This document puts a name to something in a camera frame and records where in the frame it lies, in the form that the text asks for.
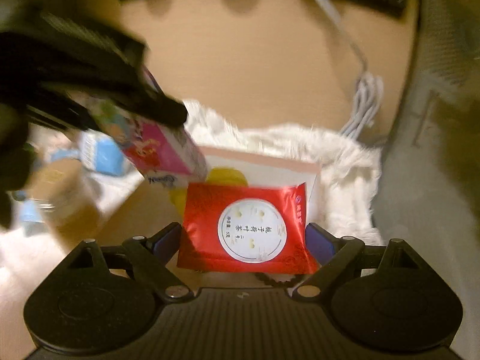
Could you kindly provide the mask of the black gloved left hand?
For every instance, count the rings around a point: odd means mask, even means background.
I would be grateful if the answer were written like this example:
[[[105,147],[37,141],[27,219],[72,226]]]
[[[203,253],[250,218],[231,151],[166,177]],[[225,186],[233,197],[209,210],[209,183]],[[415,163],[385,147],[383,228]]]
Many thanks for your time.
[[[12,203],[9,193],[22,189],[29,177],[32,153],[26,148],[29,124],[18,111],[1,105],[1,227],[12,223]]]

